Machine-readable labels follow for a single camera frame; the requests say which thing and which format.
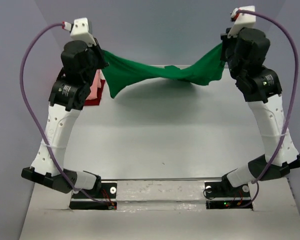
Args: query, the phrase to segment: gray wall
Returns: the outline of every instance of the gray wall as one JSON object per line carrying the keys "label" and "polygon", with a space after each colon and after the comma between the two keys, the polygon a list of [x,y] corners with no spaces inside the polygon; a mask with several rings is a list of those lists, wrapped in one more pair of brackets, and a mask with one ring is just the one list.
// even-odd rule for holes
{"label": "gray wall", "polygon": [[[18,239],[32,189],[20,173],[35,156],[40,136],[22,102],[18,77],[21,57],[40,29],[47,23],[88,17],[104,49],[147,64],[187,65],[220,42],[220,33],[231,26],[233,8],[251,4],[267,15],[279,14],[278,19],[293,35],[299,35],[300,52],[300,4],[291,1],[0,0],[0,240]],[[273,46],[267,63],[279,73],[288,95],[292,56],[281,48],[289,45],[268,23],[260,20],[257,26],[269,32]],[[69,36],[63,31],[47,34],[26,64],[27,93],[42,124],[50,88],[61,66],[60,49],[67,41]],[[300,87],[290,129],[300,150]],[[291,180],[300,206],[300,170]]]}
{"label": "gray wall", "polygon": [[[276,20],[284,25],[294,38],[300,61],[300,0],[286,1]],[[284,93],[284,109],[287,110],[294,74],[293,53],[286,37],[275,26],[269,29],[268,37],[271,40],[271,47],[266,64],[269,68],[274,69],[280,77]],[[289,128],[294,144],[300,152],[300,69],[294,106]],[[300,169],[294,170],[290,174],[290,180],[300,212]]]}
{"label": "gray wall", "polygon": [[[41,138],[23,104],[19,68],[28,44],[46,25],[33,0],[0,0],[0,240],[19,239],[32,192],[21,170],[31,164]],[[60,67],[60,48],[49,33],[31,52],[25,71],[26,91],[42,124]]]}
{"label": "gray wall", "polygon": [[[194,63],[220,42],[234,8],[261,5],[253,0],[54,0],[52,7],[51,0],[35,1],[48,23],[86,16],[103,49],[155,65]],[[69,40],[59,31],[53,34],[60,47]]]}

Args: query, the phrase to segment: green fabric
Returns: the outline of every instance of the green fabric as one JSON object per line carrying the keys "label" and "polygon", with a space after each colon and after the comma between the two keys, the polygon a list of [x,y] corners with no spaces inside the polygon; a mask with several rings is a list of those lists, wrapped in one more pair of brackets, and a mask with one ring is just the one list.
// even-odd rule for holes
{"label": "green fabric", "polygon": [[155,67],[127,60],[103,51],[109,66],[102,70],[109,86],[110,96],[115,98],[126,86],[146,79],[165,78],[206,86],[211,81],[220,80],[225,63],[220,61],[222,44],[217,45],[195,64],[179,69],[176,66]]}

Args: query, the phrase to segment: white arm segment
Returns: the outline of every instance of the white arm segment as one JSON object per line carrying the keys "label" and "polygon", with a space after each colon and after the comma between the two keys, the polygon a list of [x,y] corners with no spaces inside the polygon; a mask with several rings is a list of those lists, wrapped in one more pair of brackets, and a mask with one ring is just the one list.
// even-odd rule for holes
{"label": "white arm segment", "polygon": [[[264,146],[265,160],[269,162],[278,146],[285,123],[282,96],[271,96],[268,98],[267,103],[262,101],[248,102],[248,106],[258,124]],[[287,129],[282,147],[272,164],[279,167],[283,163],[290,164],[297,159],[297,155],[299,155],[299,152],[291,139],[289,129]]]}
{"label": "white arm segment", "polygon": [[88,45],[88,47],[97,45],[95,38],[92,35],[92,24],[86,17],[74,20],[73,28],[70,32],[70,37],[73,40],[84,41]]}
{"label": "white arm segment", "polygon": [[[64,158],[72,128],[80,114],[80,110],[66,111],[64,106],[55,104],[49,106],[48,119],[45,127],[45,135],[50,143],[55,159],[64,168]],[[51,177],[59,175],[45,142],[42,140],[39,151],[31,164],[34,171],[41,175],[51,174]]]}
{"label": "white arm segment", "polygon": [[255,12],[255,6],[242,6],[239,8],[235,8],[231,13],[231,19],[234,20],[234,24],[231,30],[228,33],[228,38],[237,37],[237,34],[240,32],[242,28],[253,28],[256,23],[256,16],[249,14],[236,14],[238,10],[247,10],[251,12]]}

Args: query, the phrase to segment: pink block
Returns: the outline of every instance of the pink block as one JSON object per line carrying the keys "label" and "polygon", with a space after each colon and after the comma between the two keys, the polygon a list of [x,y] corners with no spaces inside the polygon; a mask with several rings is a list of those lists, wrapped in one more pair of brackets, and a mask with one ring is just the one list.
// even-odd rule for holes
{"label": "pink block", "polygon": [[101,88],[100,69],[98,69],[95,72],[93,83],[90,87],[91,92],[90,92],[89,96],[86,98],[86,100],[96,99],[98,88]]}

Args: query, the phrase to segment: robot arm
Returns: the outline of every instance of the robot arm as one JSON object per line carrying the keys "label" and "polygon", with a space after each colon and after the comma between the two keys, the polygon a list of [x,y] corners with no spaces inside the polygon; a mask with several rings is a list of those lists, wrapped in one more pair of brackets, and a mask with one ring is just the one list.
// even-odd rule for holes
{"label": "robot arm", "polygon": [[[94,195],[101,188],[100,176],[86,171],[67,170],[63,166],[72,128],[90,93],[96,71],[108,64],[98,41],[92,36],[88,19],[76,19],[74,24],[65,22],[64,29],[70,32],[73,41],[68,42],[61,53],[63,68],[49,97],[45,134],[58,164],[75,188],[90,190],[87,193]],[[43,140],[31,166],[24,168],[21,176],[62,193],[72,190],[55,167]]]}
{"label": "robot arm", "polygon": [[[254,6],[240,9],[255,10]],[[263,66],[270,41],[264,32],[252,28],[254,16],[236,14],[237,10],[231,14],[234,26],[221,35],[221,60],[228,63],[231,77],[254,114],[265,154],[224,175],[221,188],[225,192],[252,182],[260,175],[275,152],[285,121],[278,75]],[[282,147],[261,181],[281,178],[290,169],[299,167],[300,154],[287,130]]]}

